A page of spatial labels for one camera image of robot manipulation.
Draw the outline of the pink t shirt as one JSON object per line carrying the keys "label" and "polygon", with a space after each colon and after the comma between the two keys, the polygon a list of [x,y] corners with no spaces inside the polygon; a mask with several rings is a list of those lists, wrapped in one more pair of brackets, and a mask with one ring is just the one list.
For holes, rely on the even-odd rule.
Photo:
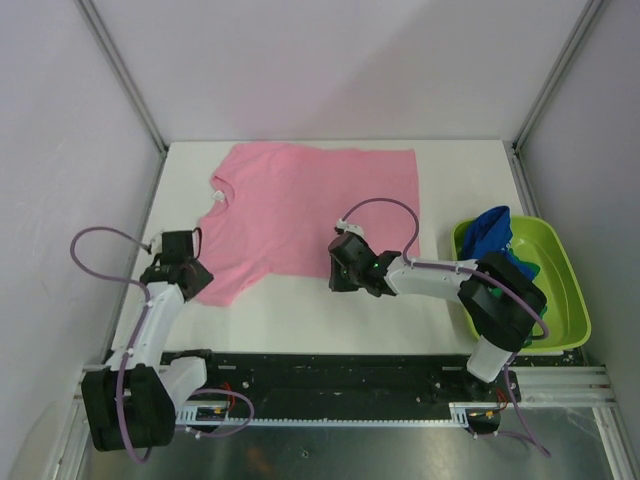
{"label": "pink t shirt", "polygon": [[210,184],[224,198],[199,222],[200,262],[214,275],[197,296],[207,306],[231,305],[269,274],[328,278],[339,218],[375,251],[402,249],[420,210],[413,150],[237,144]]}

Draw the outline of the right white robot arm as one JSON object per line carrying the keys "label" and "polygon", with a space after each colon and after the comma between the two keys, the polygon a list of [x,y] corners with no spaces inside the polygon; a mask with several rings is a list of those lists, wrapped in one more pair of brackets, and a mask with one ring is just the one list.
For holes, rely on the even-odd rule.
{"label": "right white robot arm", "polygon": [[458,262],[411,261],[398,251],[376,254],[364,238],[348,231],[330,243],[328,252],[333,292],[422,295],[465,308],[479,334],[461,376],[462,391],[473,401],[496,391],[498,374],[533,337],[547,304],[542,290],[498,253]]}

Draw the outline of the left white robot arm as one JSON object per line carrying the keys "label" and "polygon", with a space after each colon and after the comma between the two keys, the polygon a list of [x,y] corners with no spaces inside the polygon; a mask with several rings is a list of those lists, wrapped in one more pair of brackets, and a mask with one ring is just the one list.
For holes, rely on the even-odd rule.
{"label": "left white robot arm", "polygon": [[91,438],[99,451],[134,455],[139,448],[168,445],[176,411],[192,393],[207,400],[220,390],[220,374],[203,357],[183,355],[168,367],[161,365],[178,314],[214,279],[199,261],[202,242],[203,232],[196,227],[137,244],[153,257],[138,279],[126,281],[142,292],[138,319],[125,345],[81,382]]}

